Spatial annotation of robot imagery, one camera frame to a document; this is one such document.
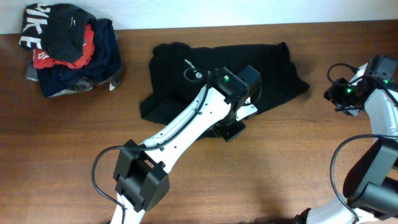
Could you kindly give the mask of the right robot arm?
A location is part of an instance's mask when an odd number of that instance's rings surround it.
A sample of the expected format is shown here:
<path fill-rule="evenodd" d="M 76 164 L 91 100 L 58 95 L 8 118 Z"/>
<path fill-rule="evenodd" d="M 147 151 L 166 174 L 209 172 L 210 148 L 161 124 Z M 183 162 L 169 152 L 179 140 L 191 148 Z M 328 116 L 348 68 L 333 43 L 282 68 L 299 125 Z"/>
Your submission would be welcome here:
<path fill-rule="evenodd" d="M 335 149 L 330 162 L 334 199 L 306 209 L 293 218 L 293 223 L 367 223 L 397 218 L 397 180 L 388 177 L 397 169 L 396 68 L 397 59 L 377 55 L 359 68 L 350 67 L 354 77 L 334 80 L 324 93 L 338 112 L 348 116 L 365 112 L 372 132 L 350 137 Z M 372 139 L 373 144 L 350 169 L 339 192 L 334 178 L 337 155 L 359 139 Z"/>

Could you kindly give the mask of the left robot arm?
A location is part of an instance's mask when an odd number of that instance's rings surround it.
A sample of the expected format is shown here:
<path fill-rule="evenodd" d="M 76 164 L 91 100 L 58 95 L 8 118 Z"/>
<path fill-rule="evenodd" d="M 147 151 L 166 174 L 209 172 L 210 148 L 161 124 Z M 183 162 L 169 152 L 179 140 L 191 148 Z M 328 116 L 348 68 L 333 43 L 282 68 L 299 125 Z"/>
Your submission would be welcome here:
<path fill-rule="evenodd" d="M 261 74 L 246 66 L 237 75 L 227 68 L 208 73 L 194 100 L 165 128 L 136 144 L 128 140 L 119 152 L 113 179 L 117 207 L 111 223 L 140 223 L 170 188 L 169 173 L 181 155 L 205 132 L 226 142 L 245 129 L 244 118 L 257 113 L 252 95 L 262 93 Z"/>

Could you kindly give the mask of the black t-shirt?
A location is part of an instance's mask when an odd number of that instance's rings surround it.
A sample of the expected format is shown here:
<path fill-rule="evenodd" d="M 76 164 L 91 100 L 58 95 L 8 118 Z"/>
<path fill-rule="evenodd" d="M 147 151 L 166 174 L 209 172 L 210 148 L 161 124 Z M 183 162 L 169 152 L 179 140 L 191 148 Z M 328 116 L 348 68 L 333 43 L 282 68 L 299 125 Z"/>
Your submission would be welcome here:
<path fill-rule="evenodd" d="M 144 120 L 169 124 L 206 84 L 206 72 L 225 67 L 235 75 L 250 65 L 261 74 L 262 93 L 254 94 L 259 113 L 269 111 L 309 89 L 290 59 L 287 44 L 245 44 L 192 48 L 181 42 L 153 48 L 149 62 L 153 92 L 140 104 Z"/>

